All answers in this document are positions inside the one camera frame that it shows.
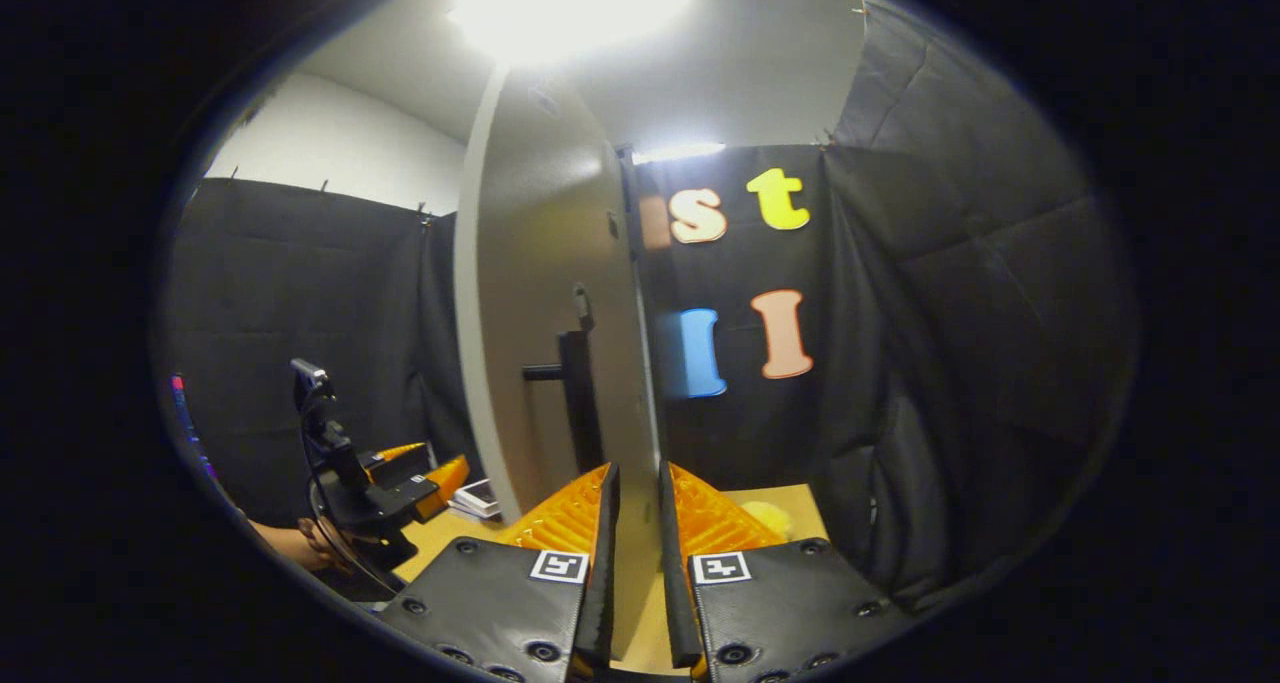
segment ceiling light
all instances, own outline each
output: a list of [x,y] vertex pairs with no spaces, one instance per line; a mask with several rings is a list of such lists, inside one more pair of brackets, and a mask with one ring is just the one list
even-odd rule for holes
[[549,63],[653,31],[689,0],[458,0],[451,20],[507,64]]
[[631,162],[654,162],[655,160],[691,159],[695,155],[718,153],[724,150],[724,145],[717,142],[700,142],[700,145],[676,145],[649,151],[649,153],[631,153]]

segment human hand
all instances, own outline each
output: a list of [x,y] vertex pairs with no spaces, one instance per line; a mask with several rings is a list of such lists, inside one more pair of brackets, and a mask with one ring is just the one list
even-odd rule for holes
[[[320,530],[321,524],[324,524],[323,531]],[[321,515],[319,524],[315,521],[311,521],[310,518],[300,518],[298,531],[302,533],[302,537],[307,540],[307,546],[310,546],[311,550],[315,551],[315,555],[319,556],[319,559],[324,561],[325,565],[337,568],[338,570],[346,573],[347,576],[352,574],[351,567],[347,564],[346,556],[334,550],[333,544],[330,544],[330,541],[337,541],[339,535],[337,528],[333,527],[333,523],[330,523],[328,518],[323,518]]]
[[[352,544],[356,541],[365,541],[370,544],[378,542],[378,538],[374,536],[356,536],[353,533],[340,532],[333,522],[324,518],[324,515],[320,515],[316,521],[300,518],[298,531],[303,537],[306,537],[307,545],[312,551],[315,551],[316,556],[320,556],[320,560],[324,560],[328,565],[333,565],[333,568],[337,568],[348,576],[353,573],[351,564],[348,563],[349,556],[352,556]],[[335,550],[334,544],[346,544],[347,550]]]

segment yellow object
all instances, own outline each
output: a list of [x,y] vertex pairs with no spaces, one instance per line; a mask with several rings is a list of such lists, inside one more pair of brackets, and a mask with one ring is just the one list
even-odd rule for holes
[[462,487],[470,473],[471,466],[467,466],[467,459],[462,455],[443,466],[436,466],[433,472],[426,475],[426,480],[434,482],[439,489],[417,501],[417,513],[422,518],[430,518],[430,515],[444,510],[449,505],[448,501],[453,498],[453,492]]
[[384,451],[380,451],[380,454],[378,455],[383,457],[383,460],[394,460],[402,457],[403,454],[407,454],[407,451],[411,451],[413,449],[420,449],[421,446],[425,445],[426,443],[411,443],[407,446],[394,446],[394,449],[387,449]]
[[698,663],[689,669],[689,678],[692,680],[707,680],[707,656],[698,656]]
[[541,551],[586,554],[595,560],[595,532],[600,524],[600,486],[612,463],[581,475],[540,501],[534,510],[503,531],[498,542]]
[[680,556],[689,577],[689,556],[780,546],[786,540],[760,523],[708,482],[680,466],[671,466],[671,482],[680,530]]
[[792,208],[791,194],[804,191],[800,178],[787,178],[782,168],[769,168],[746,183],[746,191],[759,196],[760,217],[781,232],[794,232],[809,223],[805,208]]
[[595,673],[594,670],[591,670],[591,666],[585,660],[582,660],[582,656],[577,654],[573,654],[573,656],[568,659],[568,670],[570,673],[573,673],[575,675],[585,680],[590,680],[593,674]]
[[751,518],[763,523],[769,531],[773,531],[778,536],[782,536],[787,541],[791,540],[791,532],[794,524],[791,524],[791,515],[781,506],[771,504],[771,501],[745,501],[741,505],[742,510],[749,513]]

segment ceiling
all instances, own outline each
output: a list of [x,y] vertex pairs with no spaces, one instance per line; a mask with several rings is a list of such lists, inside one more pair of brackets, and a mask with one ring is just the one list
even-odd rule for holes
[[[392,0],[301,65],[460,142],[492,59],[445,18]],[[861,0],[691,0],[645,37],[561,63],[612,145],[809,145],[835,128],[861,50]]]

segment door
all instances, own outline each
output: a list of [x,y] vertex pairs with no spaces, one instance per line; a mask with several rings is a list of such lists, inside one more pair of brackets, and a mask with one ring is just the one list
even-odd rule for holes
[[614,656],[631,640],[658,570],[657,460],[621,165],[579,96],[545,72],[495,69],[463,162],[456,249],[458,345],[467,408],[504,519],[582,473],[558,382],[579,331],[582,288],[604,460],[618,466]]

